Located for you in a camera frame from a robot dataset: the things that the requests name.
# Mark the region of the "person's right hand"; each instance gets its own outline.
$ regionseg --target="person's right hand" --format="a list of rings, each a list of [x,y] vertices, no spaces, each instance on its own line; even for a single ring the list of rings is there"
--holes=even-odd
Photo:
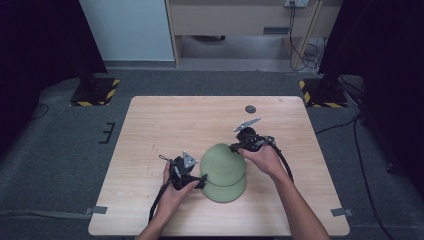
[[[268,174],[270,177],[287,174],[278,154],[268,144],[263,144],[257,152],[250,152],[243,148],[239,148],[238,152],[243,157],[251,160],[262,172]]]

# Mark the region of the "light wood tabletop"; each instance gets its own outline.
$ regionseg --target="light wood tabletop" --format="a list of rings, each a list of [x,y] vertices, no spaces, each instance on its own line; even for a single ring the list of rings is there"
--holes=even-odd
[[[252,105],[256,113],[245,107]],[[89,233],[135,236],[147,225],[149,211],[162,184],[166,162],[186,151],[200,161],[215,144],[238,142],[233,130],[252,125],[259,135],[273,136],[286,158],[300,193],[332,236],[349,233],[311,122],[299,97],[278,96],[140,96],[134,97],[112,156]],[[247,186],[238,199],[216,203],[195,189],[181,204],[163,236],[290,235],[284,209],[272,180],[246,160]]]

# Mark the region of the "hand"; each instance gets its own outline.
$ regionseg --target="hand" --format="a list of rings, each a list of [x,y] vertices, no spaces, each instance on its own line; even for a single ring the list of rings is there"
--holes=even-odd
[[[163,170],[163,184],[168,181],[169,169],[170,163],[167,162],[165,169]],[[156,215],[163,215],[166,216],[167,219],[170,219],[178,210],[178,207],[184,198],[197,186],[198,183],[199,181],[193,181],[179,191],[176,190],[172,184],[169,184],[159,200]]]
[[[262,172],[270,177],[275,177],[280,174],[286,174],[280,157],[275,152],[274,148],[268,144],[263,144],[257,152],[250,152],[246,149],[239,148],[238,152],[245,158],[251,160]]]

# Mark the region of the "black curtain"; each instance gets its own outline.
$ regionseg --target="black curtain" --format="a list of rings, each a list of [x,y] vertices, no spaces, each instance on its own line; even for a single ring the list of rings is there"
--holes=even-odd
[[[421,0],[344,0],[320,72],[364,79],[368,126],[424,196],[423,9]]]
[[[106,73],[77,0],[0,0],[0,155],[63,80]]]

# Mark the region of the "table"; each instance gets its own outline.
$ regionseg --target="table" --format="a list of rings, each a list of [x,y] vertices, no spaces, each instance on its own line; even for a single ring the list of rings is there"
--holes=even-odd
[[[245,111],[253,105],[256,113]],[[134,236],[147,225],[162,184],[166,162],[187,151],[201,161],[217,143],[235,143],[234,128],[261,117],[252,127],[275,137],[293,172],[295,185],[330,235],[346,235],[341,208],[312,125],[299,97],[139,96],[131,101],[115,152],[89,225],[92,235]],[[199,164],[192,175],[200,174]],[[219,204],[194,190],[181,204],[163,236],[290,235],[286,215],[271,179],[246,161],[247,187],[237,200]]]
[[[296,8],[292,29],[292,54],[298,66],[310,37],[328,37],[343,0],[310,0]],[[179,65],[184,36],[261,36],[277,28],[287,50],[291,8],[281,0],[166,0],[168,22],[176,65]]]

